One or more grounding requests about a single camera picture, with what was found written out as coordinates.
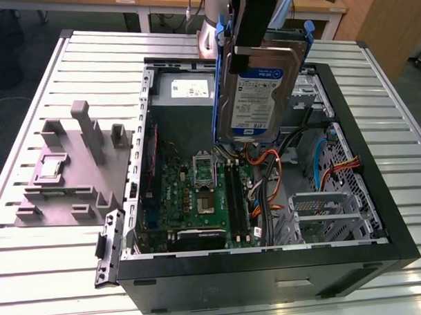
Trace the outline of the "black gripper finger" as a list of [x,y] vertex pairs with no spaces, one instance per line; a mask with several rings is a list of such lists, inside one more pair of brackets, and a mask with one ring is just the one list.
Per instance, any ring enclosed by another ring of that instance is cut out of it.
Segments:
[[227,72],[239,74],[247,70],[252,48],[247,46],[232,46],[226,54]]

